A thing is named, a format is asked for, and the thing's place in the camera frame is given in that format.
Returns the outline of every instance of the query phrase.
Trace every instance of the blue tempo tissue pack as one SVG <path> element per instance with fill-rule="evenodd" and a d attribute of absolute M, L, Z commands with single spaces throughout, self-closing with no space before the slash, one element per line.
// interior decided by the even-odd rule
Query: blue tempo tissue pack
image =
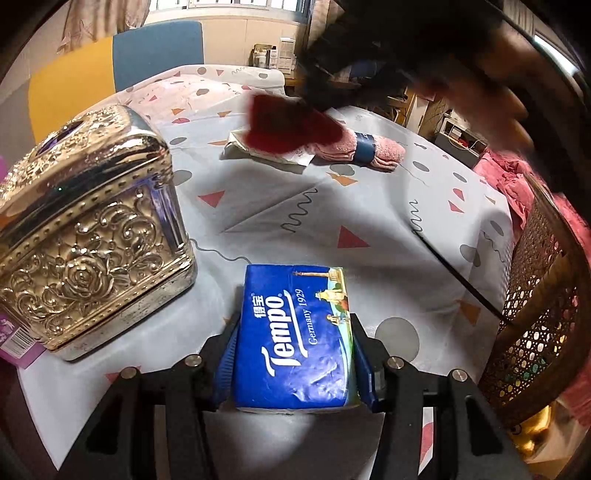
<path fill-rule="evenodd" d="M 357 404 L 342 268 L 248 266 L 233 393 L 248 410 Z"/>

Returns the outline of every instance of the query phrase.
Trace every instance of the window sill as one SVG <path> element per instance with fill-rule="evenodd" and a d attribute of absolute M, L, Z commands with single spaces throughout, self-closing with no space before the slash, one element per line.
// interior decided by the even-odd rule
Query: window sill
<path fill-rule="evenodd" d="M 168 8 L 152 11 L 148 14 L 144 25 L 167 20 L 181 20 L 183 18 L 232 17 L 255 18 L 291 24 L 305 24 L 307 22 L 307 17 L 301 13 L 278 8 L 259 7 L 257 5 L 203 5 L 195 8 Z"/>

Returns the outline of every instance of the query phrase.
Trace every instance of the squiggly line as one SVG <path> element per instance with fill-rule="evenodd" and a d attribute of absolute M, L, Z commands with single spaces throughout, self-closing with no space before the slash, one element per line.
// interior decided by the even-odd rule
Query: squiggly line
<path fill-rule="evenodd" d="M 308 196 L 308 194 L 312 194 L 312 193 L 318 193 L 318 189 L 314 189 L 314 190 L 308 190 L 307 192 L 302 193 L 302 195 L 304 197 L 306 197 L 307 201 L 302 201 L 302 202 L 298 202 L 295 206 L 298 207 L 302 212 L 304 213 L 290 213 L 288 215 L 290 220 L 293 220 L 294 222 L 297 223 L 289 223 L 289 222 L 284 222 L 280 225 L 281 228 L 283 228 L 283 230 L 287 230 L 288 232 L 291 233 L 295 233 L 295 230 L 292 230 L 291 228 L 289 228 L 289 226 L 293 226 L 293 227 L 297 227 L 301 225 L 301 220 L 299 218 L 294 218 L 296 216 L 306 216 L 308 215 L 308 210 L 306 210 L 305 208 L 302 207 L 302 205 L 308 205 L 309 203 L 312 203 L 312 199 Z"/>
<path fill-rule="evenodd" d="M 215 252 L 217 253 L 220 257 L 222 257 L 224 260 L 227 260 L 229 262 L 235 262 L 236 260 L 244 260 L 247 264 L 252 265 L 252 262 L 247 259 L 246 257 L 236 257 L 236 258 L 228 258 L 225 255 L 223 255 L 222 253 L 218 252 L 215 249 L 208 249 L 208 248 L 201 248 L 198 244 L 197 241 L 194 238 L 190 238 L 190 241 L 192 241 L 193 245 L 195 245 L 195 248 L 197 250 L 199 250 L 200 252 Z"/>
<path fill-rule="evenodd" d="M 418 223 L 419 222 L 422 222 L 423 219 L 417 215 L 417 213 L 418 213 L 418 208 L 417 208 L 418 207 L 418 202 L 417 202 L 417 199 L 414 199 L 412 202 L 408 202 L 408 204 L 411 207 L 413 207 L 410 210 L 410 215 L 411 215 L 410 222 L 416 227 L 416 228 L 413 228 L 413 230 L 415 232 L 417 232 L 417 233 L 422 232 L 423 231 L 423 227 L 420 226 Z"/>
<path fill-rule="evenodd" d="M 422 183 L 423 185 L 425 185 L 426 187 L 428 187 L 428 186 L 429 186 L 429 185 L 427 185 L 427 184 L 426 184 L 426 183 L 425 183 L 425 182 L 424 182 L 422 179 L 420 179 L 420 178 L 418 178 L 417 176 L 415 176 L 415 175 L 413 174 L 413 172 L 411 172 L 411 171 L 410 171 L 408 168 L 406 168 L 406 167 L 405 167 L 404 165 L 402 165 L 401 163 L 399 163 L 399 164 L 398 164 L 398 167 L 401 167 L 403 170 L 406 170 L 406 171 L 409 173 L 409 175 L 410 175 L 411 177 L 414 177 L 415 179 L 417 179 L 419 182 L 421 182 L 421 183 Z"/>
<path fill-rule="evenodd" d="M 495 248 L 495 243 L 492 241 L 492 238 L 490 238 L 485 231 L 482 231 L 482 235 L 484 236 L 484 238 L 486 240 L 488 240 L 491 243 L 491 247 L 492 249 L 499 255 L 499 260 L 501 260 L 501 263 L 503 265 L 506 265 L 505 261 L 502 259 L 501 257 L 501 252 L 499 252 L 496 248 Z"/>

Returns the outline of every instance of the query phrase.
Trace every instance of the barcode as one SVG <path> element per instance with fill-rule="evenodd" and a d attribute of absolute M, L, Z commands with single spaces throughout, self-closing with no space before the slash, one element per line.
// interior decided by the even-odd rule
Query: barcode
<path fill-rule="evenodd" d="M 0 346 L 0 350 L 12 355 L 14 358 L 22 358 L 33 345 L 35 345 L 35 340 L 22 328 L 17 328 L 8 340 Z"/>

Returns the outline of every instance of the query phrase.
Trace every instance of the navy blue band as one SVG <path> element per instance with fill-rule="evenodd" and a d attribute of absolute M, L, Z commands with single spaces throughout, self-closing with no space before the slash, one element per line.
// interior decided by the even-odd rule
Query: navy blue band
<path fill-rule="evenodd" d="M 353 161 L 355 163 L 361 163 L 363 165 L 369 165 L 375 157 L 375 140 L 373 135 L 360 134 L 355 132 L 357 135 L 357 147 L 355 148 L 355 155 L 353 155 Z"/>

